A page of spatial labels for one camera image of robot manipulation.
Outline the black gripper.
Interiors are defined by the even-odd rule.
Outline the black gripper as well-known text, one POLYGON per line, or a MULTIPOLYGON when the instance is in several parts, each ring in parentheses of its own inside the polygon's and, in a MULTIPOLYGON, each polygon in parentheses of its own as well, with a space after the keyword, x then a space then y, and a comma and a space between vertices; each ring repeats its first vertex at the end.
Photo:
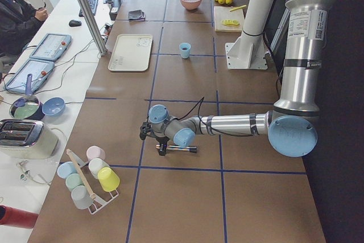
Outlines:
POLYGON ((169 141, 168 137, 156 137, 156 140, 159 142, 159 155, 163 156, 167 153, 167 144, 169 141))

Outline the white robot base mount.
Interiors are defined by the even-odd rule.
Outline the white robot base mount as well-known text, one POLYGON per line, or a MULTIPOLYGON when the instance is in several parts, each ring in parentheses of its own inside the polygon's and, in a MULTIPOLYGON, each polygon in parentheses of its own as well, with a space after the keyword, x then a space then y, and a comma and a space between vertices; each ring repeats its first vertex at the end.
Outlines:
POLYGON ((267 69, 263 33, 274 0, 249 0, 240 37, 226 43, 228 69, 267 69))

